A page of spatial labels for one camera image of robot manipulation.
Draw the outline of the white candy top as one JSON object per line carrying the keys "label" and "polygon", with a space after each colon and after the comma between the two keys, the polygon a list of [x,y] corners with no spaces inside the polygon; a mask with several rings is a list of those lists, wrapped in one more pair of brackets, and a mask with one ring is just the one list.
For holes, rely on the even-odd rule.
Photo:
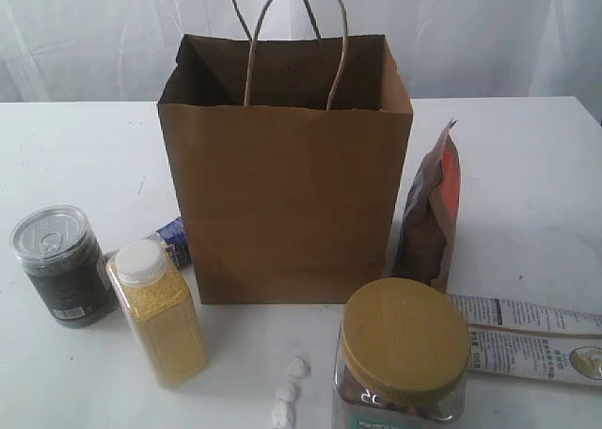
{"label": "white candy top", "polygon": [[302,379],[309,376],[310,366],[301,357],[294,357],[286,367],[287,375],[291,379]]}

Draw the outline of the nut jar with gold lid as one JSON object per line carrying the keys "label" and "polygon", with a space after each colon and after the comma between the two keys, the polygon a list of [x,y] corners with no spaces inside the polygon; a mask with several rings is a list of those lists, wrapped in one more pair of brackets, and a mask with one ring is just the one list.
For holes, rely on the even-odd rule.
{"label": "nut jar with gold lid", "polygon": [[466,402],[470,335],[450,299],[405,278],[346,302],[335,359],[334,428],[439,428]]}

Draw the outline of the dark jar with metal lid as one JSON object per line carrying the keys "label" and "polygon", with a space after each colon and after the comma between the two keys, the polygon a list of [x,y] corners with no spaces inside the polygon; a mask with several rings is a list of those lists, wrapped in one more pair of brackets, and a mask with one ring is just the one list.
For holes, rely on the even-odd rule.
{"label": "dark jar with metal lid", "polygon": [[59,324],[90,326],[115,308],[106,259],[81,209],[55,205],[29,214],[15,226],[9,243]]}

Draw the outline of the white long noodle package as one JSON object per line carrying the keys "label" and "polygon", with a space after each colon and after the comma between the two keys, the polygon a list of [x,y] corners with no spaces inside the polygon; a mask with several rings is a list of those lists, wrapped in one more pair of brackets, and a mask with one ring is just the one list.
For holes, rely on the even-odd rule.
{"label": "white long noodle package", "polygon": [[473,372],[599,388],[601,316],[449,294],[470,334]]}

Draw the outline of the white candy bottom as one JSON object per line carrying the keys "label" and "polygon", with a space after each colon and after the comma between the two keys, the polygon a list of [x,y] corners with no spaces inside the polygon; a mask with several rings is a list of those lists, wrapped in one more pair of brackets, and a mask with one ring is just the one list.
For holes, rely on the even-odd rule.
{"label": "white candy bottom", "polygon": [[293,406],[286,401],[276,401],[271,413],[272,427],[275,429],[293,429],[295,415]]}

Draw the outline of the blue white milk carton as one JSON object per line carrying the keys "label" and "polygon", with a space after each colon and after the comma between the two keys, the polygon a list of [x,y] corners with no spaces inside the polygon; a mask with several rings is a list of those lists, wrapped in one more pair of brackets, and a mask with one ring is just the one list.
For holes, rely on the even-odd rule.
{"label": "blue white milk carton", "polygon": [[161,245],[178,269],[183,269],[191,264],[191,254],[180,216],[152,232],[148,239]]}

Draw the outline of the white curtain backdrop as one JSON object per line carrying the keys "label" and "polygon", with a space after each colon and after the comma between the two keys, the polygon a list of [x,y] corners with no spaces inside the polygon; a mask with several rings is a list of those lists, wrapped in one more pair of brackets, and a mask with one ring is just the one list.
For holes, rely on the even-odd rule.
{"label": "white curtain backdrop", "polygon": [[184,34],[383,34],[415,98],[573,96],[601,115],[601,0],[1,0],[5,102],[155,101]]}

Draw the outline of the brown paper bag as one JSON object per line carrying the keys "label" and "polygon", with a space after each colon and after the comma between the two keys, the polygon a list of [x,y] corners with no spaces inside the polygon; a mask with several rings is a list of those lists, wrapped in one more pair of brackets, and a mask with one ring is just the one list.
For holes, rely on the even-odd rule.
{"label": "brown paper bag", "polygon": [[157,104],[204,304],[342,303],[379,278],[413,121],[382,35],[187,34]]}

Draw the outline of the yellow grain plastic bottle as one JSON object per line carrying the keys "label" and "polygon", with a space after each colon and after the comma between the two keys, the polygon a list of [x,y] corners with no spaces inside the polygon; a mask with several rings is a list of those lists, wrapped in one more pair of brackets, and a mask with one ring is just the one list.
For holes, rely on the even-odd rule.
{"label": "yellow grain plastic bottle", "polygon": [[106,272],[158,383],[174,388],[202,372],[207,356],[193,298],[164,248],[132,242],[107,261]]}

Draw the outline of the brown pouch with orange label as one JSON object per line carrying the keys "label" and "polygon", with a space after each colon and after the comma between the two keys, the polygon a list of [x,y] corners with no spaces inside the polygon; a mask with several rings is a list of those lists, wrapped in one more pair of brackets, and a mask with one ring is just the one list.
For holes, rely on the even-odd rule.
{"label": "brown pouch with orange label", "polygon": [[423,157],[407,195],[392,275],[447,292],[461,191],[449,121]]}

